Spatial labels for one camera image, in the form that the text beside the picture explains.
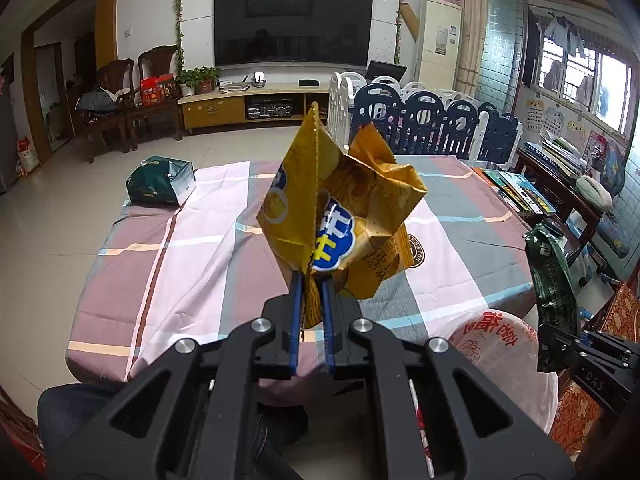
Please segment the yellow chip bag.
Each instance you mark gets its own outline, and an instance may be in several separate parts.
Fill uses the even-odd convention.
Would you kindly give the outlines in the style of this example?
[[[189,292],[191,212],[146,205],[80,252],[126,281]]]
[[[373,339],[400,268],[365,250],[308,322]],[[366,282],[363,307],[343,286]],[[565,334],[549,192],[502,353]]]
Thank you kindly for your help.
[[[405,222],[427,189],[367,124],[343,151],[308,110],[260,206],[257,221],[283,274],[304,277],[303,326],[322,321],[322,276],[355,299],[412,263]]]

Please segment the narrow green snack packet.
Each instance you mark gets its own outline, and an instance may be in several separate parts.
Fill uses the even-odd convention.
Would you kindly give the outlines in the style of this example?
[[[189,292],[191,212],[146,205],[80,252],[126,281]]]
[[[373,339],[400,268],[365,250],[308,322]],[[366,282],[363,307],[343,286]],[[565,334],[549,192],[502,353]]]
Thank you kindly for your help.
[[[579,338],[578,305],[570,270],[556,239],[541,224],[524,236],[538,313],[538,372],[562,372],[570,366],[570,347]]]

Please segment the white plastic trash bag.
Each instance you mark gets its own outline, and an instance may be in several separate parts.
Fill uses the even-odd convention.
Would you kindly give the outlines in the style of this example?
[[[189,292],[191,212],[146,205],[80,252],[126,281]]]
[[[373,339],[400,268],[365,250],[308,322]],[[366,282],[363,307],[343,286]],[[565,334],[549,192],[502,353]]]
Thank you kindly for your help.
[[[485,309],[453,318],[442,336],[544,432],[551,430],[559,377],[537,370],[539,344],[532,326],[508,312]]]

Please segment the red floral sofa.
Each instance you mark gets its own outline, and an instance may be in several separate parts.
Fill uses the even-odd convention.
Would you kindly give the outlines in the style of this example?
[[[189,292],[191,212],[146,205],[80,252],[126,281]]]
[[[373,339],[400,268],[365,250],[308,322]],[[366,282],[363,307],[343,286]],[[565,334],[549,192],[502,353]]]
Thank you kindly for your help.
[[[550,437],[573,462],[586,454],[602,416],[620,416],[639,383],[639,299],[631,285],[613,284],[614,296],[586,322],[562,374]]]

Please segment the striped pink grey tablecloth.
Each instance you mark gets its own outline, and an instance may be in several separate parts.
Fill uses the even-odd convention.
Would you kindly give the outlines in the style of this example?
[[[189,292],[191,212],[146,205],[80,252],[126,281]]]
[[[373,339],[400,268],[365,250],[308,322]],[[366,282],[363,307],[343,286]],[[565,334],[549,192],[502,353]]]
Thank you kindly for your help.
[[[535,294],[525,224],[452,156],[411,156],[427,193],[406,222],[413,265],[361,309],[423,342],[466,312],[517,316]],[[256,318],[288,290],[256,216],[275,162],[203,168],[178,209],[126,206],[86,279],[66,363],[81,382],[124,382],[182,338],[201,344]]]

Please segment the dark wooden side table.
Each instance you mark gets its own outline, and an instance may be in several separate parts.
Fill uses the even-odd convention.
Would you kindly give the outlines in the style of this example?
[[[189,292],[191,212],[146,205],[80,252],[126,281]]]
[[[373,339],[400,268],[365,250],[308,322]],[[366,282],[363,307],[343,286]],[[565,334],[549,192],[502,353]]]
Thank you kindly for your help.
[[[555,206],[555,217],[562,223],[562,230],[567,238],[565,252],[567,263],[571,266],[578,258],[582,250],[588,245],[593,235],[597,232],[597,226],[602,218],[600,211],[586,202],[574,188],[566,185],[564,181],[546,166],[538,158],[529,155],[519,148],[516,151],[514,170],[520,174],[525,174],[534,184],[534,187]],[[585,222],[578,235],[570,232],[568,220],[570,214],[578,212]]]

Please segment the stack of books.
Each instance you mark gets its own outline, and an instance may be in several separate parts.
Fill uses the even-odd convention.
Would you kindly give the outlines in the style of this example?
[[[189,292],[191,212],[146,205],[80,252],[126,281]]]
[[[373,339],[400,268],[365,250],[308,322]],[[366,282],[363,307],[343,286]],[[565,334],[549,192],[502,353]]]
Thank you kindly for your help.
[[[553,216],[556,209],[522,174],[474,167],[478,174],[522,218]]]

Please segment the teal gift box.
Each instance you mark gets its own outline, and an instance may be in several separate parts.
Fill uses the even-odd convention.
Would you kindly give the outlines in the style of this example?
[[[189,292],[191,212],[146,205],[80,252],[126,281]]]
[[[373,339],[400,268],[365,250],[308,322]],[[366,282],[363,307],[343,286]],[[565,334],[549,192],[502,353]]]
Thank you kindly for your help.
[[[148,157],[127,178],[126,188],[131,203],[180,207],[196,188],[192,162]]]

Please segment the blue white playpen fence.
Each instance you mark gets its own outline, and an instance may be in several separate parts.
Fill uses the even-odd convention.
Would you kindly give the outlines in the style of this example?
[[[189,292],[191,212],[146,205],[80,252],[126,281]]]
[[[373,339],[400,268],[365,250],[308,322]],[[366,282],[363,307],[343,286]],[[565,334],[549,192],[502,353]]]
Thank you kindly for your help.
[[[401,86],[389,76],[368,84],[354,72],[332,75],[326,123],[341,148],[348,148],[360,127],[373,124],[396,155],[452,155],[503,169],[523,134],[514,115],[464,93],[428,90],[420,81]]]

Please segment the wooden TV cabinet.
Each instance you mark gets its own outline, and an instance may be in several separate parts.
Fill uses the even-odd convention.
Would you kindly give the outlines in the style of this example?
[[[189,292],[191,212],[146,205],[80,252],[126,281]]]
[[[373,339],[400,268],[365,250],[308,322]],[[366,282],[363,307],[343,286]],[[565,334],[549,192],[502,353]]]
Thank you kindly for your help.
[[[178,101],[183,125],[192,132],[198,129],[238,125],[296,122],[317,104],[320,118],[326,120],[329,108],[329,86],[300,84],[266,84],[257,88],[250,84],[217,89],[213,92],[185,96]]]

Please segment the potted green plant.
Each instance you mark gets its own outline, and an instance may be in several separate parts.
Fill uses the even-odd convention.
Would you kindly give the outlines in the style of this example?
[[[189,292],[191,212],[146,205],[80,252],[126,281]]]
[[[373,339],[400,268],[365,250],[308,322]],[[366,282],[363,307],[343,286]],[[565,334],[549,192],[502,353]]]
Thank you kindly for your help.
[[[183,70],[178,76],[180,84],[191,88],[195,94],[213,92],[217,88],[219,70],[217,67],[202,66]]]

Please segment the red gift box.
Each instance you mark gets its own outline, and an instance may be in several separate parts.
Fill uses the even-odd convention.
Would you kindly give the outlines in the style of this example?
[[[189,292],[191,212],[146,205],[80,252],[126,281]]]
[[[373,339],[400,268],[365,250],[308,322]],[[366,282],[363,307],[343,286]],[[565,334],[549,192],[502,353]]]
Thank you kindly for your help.
[[[141,102],[143,106],[160,105],[177,99],[175,77],[173,74],[152,76],[140,81]]]

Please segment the white air conditioner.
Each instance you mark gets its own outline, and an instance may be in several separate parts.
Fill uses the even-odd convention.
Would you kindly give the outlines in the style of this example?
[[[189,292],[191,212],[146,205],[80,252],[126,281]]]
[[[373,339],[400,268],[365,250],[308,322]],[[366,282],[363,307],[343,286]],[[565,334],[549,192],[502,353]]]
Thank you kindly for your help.
[[[428,90],[452,90],[458,64],[462,9],[445,0],[423,0],[413,77]]]

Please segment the black flat television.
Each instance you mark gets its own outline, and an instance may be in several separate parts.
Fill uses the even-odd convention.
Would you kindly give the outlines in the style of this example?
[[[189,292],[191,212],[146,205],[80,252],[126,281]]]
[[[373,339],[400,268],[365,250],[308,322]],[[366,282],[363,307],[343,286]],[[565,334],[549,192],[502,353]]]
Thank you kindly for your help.
[[[373,0],[214,0],[215,64],[365,66]]]

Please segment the beige window curtain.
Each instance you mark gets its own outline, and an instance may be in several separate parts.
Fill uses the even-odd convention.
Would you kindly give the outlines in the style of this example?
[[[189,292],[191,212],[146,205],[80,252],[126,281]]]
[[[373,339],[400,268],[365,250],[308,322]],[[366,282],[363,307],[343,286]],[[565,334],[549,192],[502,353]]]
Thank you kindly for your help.
[[[458,0],[462,9],[456,89],[474,96],[480,80],[489,0]]]

